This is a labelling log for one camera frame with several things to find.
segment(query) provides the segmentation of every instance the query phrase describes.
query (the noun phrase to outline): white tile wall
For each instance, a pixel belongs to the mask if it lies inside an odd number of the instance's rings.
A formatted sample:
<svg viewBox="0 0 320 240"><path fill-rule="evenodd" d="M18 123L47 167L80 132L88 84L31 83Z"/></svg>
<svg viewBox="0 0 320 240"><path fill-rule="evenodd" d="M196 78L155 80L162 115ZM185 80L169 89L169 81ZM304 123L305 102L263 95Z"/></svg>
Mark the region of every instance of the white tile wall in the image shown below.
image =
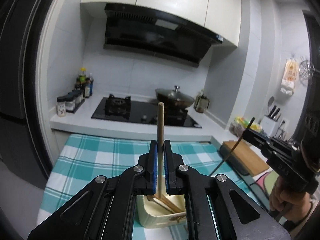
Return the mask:
<svg viewBox="0 0 320 240"><path fill-rule="evenodd" d="M259 46L260 56L256 66L254 85L250 100L244 112L246 118L256 117L258 120L261 117L262 109L265 113L267 101L270 96L267 96L268 89L274 85L273 75L277 73L279 63L275 60L275 44L281 43L281 37L276 37L276 14L277 4L274 0L261 0L261 43Z"/></svg>
<svg viewBox="0 0 320 240"><path fill-rule="evenodd" d="M136 94L155 97L156 88L173 89L195 97L204 87L212 48L193 68L174 61L137 53L104 49L106 19L95 18L85 46L83 65L94 77L94 89L100 93Z"/></svg>
<svg viewBox="0 0 320 240"><path fill-rule="evenodd" d="M292 96L287 96L280 92L280 84L284 74L286 60L290 59L292 55L295 56L299 63L301 62L301 56L305 59L310 58L309 38L303 9L305 9L305 7L296 4L279 5L282 45L275 104L281 108L282 117L289 120L286 138L290 138L296 129L308 86L306 82L301 82L298 78L295 92Z"/></svg>
<svg viewBox="0 0 320 240"><path fill-rule="evenodd" d="M92 17L80 0L64 0L50 46L47 79L48 108L73 89L82 67Z"/></svg>
<svg viewBox="0 0 320 240"><path fill-rule="evenodd" d="M236 116L243 116L252 93L254 80L257 73L260 44L261 44L261 4L260 0L249 0L250 29L247 44L247 54L242 73L242 79L233 110L229 116L227 126L234 120Z"/></svg>
<svg viewBox="0 0 320 240"><path fill-rule="evenodd" d="M209 116L222 126L228 124L230 116L239 111L244 112L244 106L250 96L254 81L254 78L247 73L254 76L256 69L254 61L259 58L259 52L256 53L256 50L257 47L260 47L260 40L252 33L253 25L259 25L261 22L261 19L252 19L253 16L259 16L257 10L253 14L253 7L258 8L259 1L241 1L239 46L238 48L220 47L213 51L205 84L205 94L211 100L208 109ZM255 26L256 35L259 35L258 29L259 27ZM249 48L250 38L253 46ZM240 94L248 95L248 98L240 98Z"/></svg>
<svg viewBox="0 0 320 240"><path fill-rule="evenodd" d="M267 108L266 106L270 97L274 96L276 92L279 91L280 89L275 84L280 85L279 67L281 66L280 60L281 60L281 47L282 47L281 17L280 17L279 6L275 1L273 1L273 7L274 7L274 19L275 19L274 21L275 22L275 50L274 50L273 68L271 72L269 88L266 94L266 98L265 98L260 116L262 116L266 112L266 108Z"/></svg>

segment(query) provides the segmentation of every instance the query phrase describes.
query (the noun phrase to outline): label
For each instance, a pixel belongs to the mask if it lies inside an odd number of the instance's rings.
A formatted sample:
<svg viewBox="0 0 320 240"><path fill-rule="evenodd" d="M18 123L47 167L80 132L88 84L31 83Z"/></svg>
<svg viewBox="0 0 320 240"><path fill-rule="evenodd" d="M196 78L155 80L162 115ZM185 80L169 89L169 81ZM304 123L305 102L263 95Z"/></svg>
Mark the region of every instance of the label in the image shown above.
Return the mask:
<svg viewBox="0 0 320 240"><path fill-rule="evenodd" d="M79 78L80 78L80 82L81 82L81 83L84 83L84 82L85 82L85 76L79 76Z"/></svg>
<svg viewBox="0 0 320 240"><path fill-rule="evenodd" d="M66 104L58 104L57 105L57 115L58 116L65 116L66 115Z"/></svg>

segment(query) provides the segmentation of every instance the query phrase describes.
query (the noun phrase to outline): wall outlet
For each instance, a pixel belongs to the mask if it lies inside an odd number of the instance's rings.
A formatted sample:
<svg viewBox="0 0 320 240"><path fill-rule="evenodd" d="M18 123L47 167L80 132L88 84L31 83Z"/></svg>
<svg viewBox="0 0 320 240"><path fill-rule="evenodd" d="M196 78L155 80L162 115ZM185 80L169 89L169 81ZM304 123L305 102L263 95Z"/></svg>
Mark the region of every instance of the wall outlet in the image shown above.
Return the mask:
<svg viewBox="0 0 320 240"><path fill-rule="evenodd" d="M284 123L284 125L282 125L281 129L283 129L283 130L285 130L285 131L287 132L287 129L288 129L288 127L289 127L289 120L286 119L286 118L282 118L282 119L281 119L281 122L279 123L279 125L281 125L283 121L284 121L285 123Z"/></svg>

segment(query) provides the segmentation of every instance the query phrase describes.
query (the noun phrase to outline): refrigerator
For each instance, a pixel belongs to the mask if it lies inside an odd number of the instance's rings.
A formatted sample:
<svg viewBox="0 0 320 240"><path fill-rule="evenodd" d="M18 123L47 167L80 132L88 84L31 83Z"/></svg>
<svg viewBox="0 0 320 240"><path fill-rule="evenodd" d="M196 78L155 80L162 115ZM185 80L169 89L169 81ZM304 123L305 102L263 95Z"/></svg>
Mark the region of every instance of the refrigerator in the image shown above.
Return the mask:
<svg viewBox="0 0 320 240"><path fill-rule="evenodd" d="M52 163L35 95L38 41L53 0L0 0L0 157L21 179L45 188Z"/></svg>

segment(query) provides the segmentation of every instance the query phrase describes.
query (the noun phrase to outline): metal screw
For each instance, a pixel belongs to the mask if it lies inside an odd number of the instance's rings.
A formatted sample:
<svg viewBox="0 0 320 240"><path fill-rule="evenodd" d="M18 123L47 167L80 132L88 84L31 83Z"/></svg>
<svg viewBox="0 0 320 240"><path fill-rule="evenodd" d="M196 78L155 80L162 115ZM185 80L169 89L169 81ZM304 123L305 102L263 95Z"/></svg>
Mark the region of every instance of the metal screw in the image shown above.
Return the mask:
<svg viewBox="0 0 320 240"><path fill-rule="evenodd" d="M98 183L103 183L105 181L106 181L106 177L105 176L96 177L96 182L98 182Z"/></svg>
<svg viewBox="0 0 320 240"><path fill-rule="evenodd" d="M217 176L217 180L221 182L225 182L227 180L227 176L225 176L224 174L219 174Z"/></svg>
<svg viewBox="0 0 320 240"><path fill-rule="evenodd" d="M143 167L141 165L136 165L134 168L133 168L134 171L136 172L140 172L140 171L143 171Z"/></svg>
<svg viewBox="0 0 320 240"><path fill-rule="evenodd" d="M187 165L182 164L179 166L179 170L181 170L181 171L187 171L188 169L189 169L189 167Z"/></svg>

